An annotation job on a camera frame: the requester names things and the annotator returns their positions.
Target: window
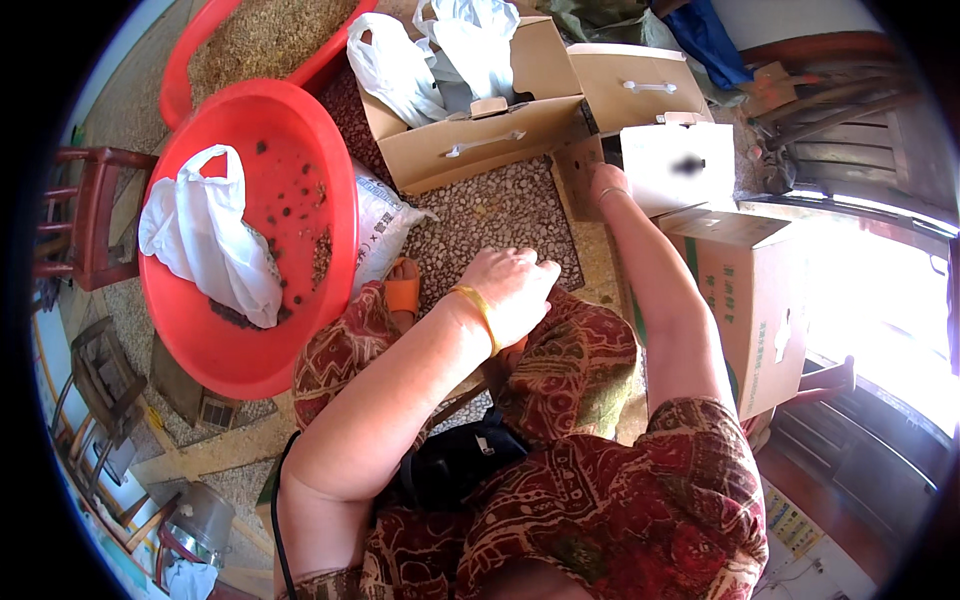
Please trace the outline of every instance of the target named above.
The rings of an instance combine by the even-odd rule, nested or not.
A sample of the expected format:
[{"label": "window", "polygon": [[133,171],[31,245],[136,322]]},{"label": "window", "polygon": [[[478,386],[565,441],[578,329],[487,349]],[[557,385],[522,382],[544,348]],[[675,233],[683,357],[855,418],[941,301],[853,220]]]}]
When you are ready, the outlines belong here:
[{"label": "window", "polygon": [[[882,207],[897,212],[859,199],[831,200],[862,205],[868,211]],[[820,208],[816,205],[820,201],[811,201]],[[750,210],[789,218],[794,208],[767,206]],[[861,230],[856,218],[826,213],[827,218],[810,219],[811,212],[825,211],[800,209],[793,214],[812,220],[806,343],[811,358],[843,362],[853,355],[858,375],[911,405],[952,437],[960,415],[960,383],[949,366],[947,261]],[[956,228],[945,224],[934,227],[956,234]]]}]

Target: box handle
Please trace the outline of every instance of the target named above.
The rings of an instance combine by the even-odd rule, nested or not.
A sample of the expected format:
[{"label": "box handle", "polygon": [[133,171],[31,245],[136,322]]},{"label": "box handle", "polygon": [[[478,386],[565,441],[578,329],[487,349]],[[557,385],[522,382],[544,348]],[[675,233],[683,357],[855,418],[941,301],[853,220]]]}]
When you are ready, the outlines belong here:
[{"label": "box handle", "polygon": [[665,91],[668,94],[672,94],[677,91],[677,87],[673,84],[638,84],[637,82],[624,82],[623,86],[627,89],[634,92],[634,94],[640,93],[640,91],[649,89],[653,91]]},{"label": "box handle", "polygon": [[512,132],[504,133],[498,137],[492,137],[490,139],[481,140],[479,142],[465,142],[463,144],[454,144],[453,148],[450,149],[450,152],[446,153],[447,158],[456,158],[460,155],[461,152],[469,148],[474,148],[476,146],[483,146],[484,144],[492,144],[493,142],[499,142],[505,139],[521,139],[527,132],[521,132],[518,130],[513,130]]}]

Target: patterned dress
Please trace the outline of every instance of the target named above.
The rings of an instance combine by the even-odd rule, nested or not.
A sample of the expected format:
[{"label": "patterned dress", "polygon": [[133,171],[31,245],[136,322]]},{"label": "patterned dress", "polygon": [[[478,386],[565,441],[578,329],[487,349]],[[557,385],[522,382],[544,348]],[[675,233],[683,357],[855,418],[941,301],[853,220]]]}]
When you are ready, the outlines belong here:
[{"label": "patterned dress", "polygon": [[[466,512],[380,509],[363,566],[304,578],[299,598],[470,600],[516,559],[552,564],[597,599],[750,597],[766,526],[736,417],[713,398],[675,398],[633,446],[611,441],[633,389],[633,332],[562,290],[548,299],[498,401],[530,454],[483,482]],[[397,337],[383,285],[364,285],[298,358],[299,426]]]}]

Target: red plastic bowl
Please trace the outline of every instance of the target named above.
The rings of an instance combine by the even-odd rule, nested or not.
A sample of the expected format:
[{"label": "red plastic bowl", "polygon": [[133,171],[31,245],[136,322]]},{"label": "red plastic bowl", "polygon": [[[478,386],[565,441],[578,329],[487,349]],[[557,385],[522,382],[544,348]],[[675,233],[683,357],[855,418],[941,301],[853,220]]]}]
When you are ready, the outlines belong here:
[{"label": "red plastic bowl", "polygon": [[[190,98],[190,78],[186,66],[190,57],[204,43],[217,26],[226,19],[241,0],[208,0],[197,11],[177,40],[160,82],[160,116],[171,131],[176,131],[193,110]],[[307,62],[290,74],[285,81],[317,94],[340,71],[347,55],[347,27],[364,12],[376,8],[377,0],[360,0],[343,26],[320,47]]]},{"label": "red plastic bowl", "polygon": [[[258,142],[265,151],[258,153]],[[174,132],[150,185],[175,179],[188,158],[213,144],[229,144],[240,155],[247,185],[244,221],[275,238],[282,251],[276,264],[287,281],[283,305],[294,314],[262,331],[241,329],[214,314],[193,282],[174,276],[156,256],[140,254],[143,295],[160,339],[194,379],[233,398],[275,396],[290,388],[300,349],[347,308],[358,236],[353,167],[333,120],[310,94],[279,80],[248,80],[211,96]],[[216,177],[225,170],[226,160],[218,156],[201,173]],[[320,183],[327,200],[314,207]],[[332,257],[326,278],[313,290],[314,239],[326,226]]]}]

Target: bracelet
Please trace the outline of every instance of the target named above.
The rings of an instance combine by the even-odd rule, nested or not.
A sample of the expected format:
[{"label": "bracelet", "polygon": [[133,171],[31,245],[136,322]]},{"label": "bracelet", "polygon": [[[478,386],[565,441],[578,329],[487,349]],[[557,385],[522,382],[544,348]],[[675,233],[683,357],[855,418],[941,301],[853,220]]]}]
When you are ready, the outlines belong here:
[{"label": "bracelet", "polygon": [[603,190],[602,192],[600,192],[600,196],[597,198],[597,206],[599,206],[599,205],[600,205],[600,202],[603,201],[603,197],[606,196],[607,194],[611,193],[611,192],[623,192],[624,194],[626,194],[627,196],[629,196],[631,200],[632,200],[633,197],[634,197],[633,194],[631,194],[631,193],[628,192],[627,190],[623,189],[622,187],[616,187],[616,186],[614,186],[614,187],[606,187],[606,188],[604,188],[604,190]]},{"label": "bracelet", "polygon": [[468,285],[454,285],[450,288],[451,292],[460,292],[464,296],[470,299],[474,305],[476,305],[477,310],[480,311],[480,315],[483,316],[484,325],[487,326],[487,332],[490,333],[490,342],[493,345],[493,351],[490,353],[490,357],[493,358],[500,351],[500,343],[497,342],[496,336],[493,335],[493,327],[490,325],[490,305],[487,304],[487,301],[483,299],[483,296],[480,296],[480,293],[471,288]]}]

